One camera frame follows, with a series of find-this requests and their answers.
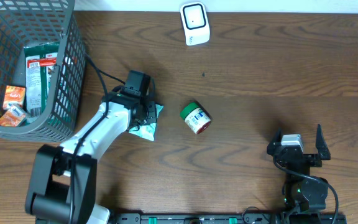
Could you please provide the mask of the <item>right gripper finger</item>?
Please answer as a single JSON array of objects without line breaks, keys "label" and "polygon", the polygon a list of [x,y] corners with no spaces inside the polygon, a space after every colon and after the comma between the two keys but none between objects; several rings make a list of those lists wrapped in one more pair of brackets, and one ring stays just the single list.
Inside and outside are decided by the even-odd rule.
[{"label": "right gripper finger", "polygon": [[330,155],[330,151],[328,149],[328,146],[326,144],[326,141],[324,140],[322,127],[320,124],[317,126],[316,130],[316,143],[315,146],[318,150],[319,155]]},{"label": "right gripper finger", "polygon": [[268,155],[275,155],[278,154],[281,150],[281,140],[282,140],[282,130],[279,129],[273,139],[269,142],[268,146],[267,146],[267,154]]}]

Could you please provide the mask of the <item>teal white snack pouch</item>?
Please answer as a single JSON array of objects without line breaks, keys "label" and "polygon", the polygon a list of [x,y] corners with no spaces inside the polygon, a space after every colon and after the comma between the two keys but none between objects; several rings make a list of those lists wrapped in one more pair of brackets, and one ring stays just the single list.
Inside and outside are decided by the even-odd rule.
[{"label": "teal white snack pouch", "polygon": [[155,131],[157,128],[157,120],[160,112],[163,110],[164,105],[155,104],[151,102],[147,108],[147,118],[143,123],[137,124],[128,132],[130,134],[136,135],[140,138],[154,141],[155,140]]}]

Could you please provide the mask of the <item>green lid jar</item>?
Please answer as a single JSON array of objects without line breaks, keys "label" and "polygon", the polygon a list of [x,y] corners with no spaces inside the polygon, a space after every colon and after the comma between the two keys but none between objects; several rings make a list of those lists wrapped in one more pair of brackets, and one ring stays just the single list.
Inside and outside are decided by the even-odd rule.
[{"label": "green lid jar", "polygon": [[202,133],[211,124],[211,118],[196,102],[185,106],[180,112],[180,116],[195,134]]}]

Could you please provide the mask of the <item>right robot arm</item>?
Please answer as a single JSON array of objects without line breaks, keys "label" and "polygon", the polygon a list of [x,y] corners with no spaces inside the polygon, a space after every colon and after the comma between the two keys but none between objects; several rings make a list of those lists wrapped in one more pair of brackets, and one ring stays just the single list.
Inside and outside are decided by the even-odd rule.
[{"label": "right robot arm", "polygon": [[282,187],[285,209],[271,215],[270,223],[322,223],[320,212],[326,208],[329,190],[334,194],[334,216],[337,216],[337,193],[326,179],[310,175],[312,167],[321,167],[323,161],[331,158],[321,125],[317,126],[315,146],[317,153],[307,154],[299,134],[284,135],[281,131],[268,144],[267,154],[286,175]]}]

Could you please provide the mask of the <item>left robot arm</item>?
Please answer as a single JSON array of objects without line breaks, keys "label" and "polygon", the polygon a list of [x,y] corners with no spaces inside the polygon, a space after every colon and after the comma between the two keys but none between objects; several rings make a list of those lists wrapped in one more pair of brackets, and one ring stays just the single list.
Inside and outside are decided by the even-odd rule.
[{"label": "left robot arm", "polygon": [[108,223],[111,211],[96,204],[98,161],[133,126],[156,123],[151,96],[111,92],[70,139],[36,153],[25,211],[54,223]]}]

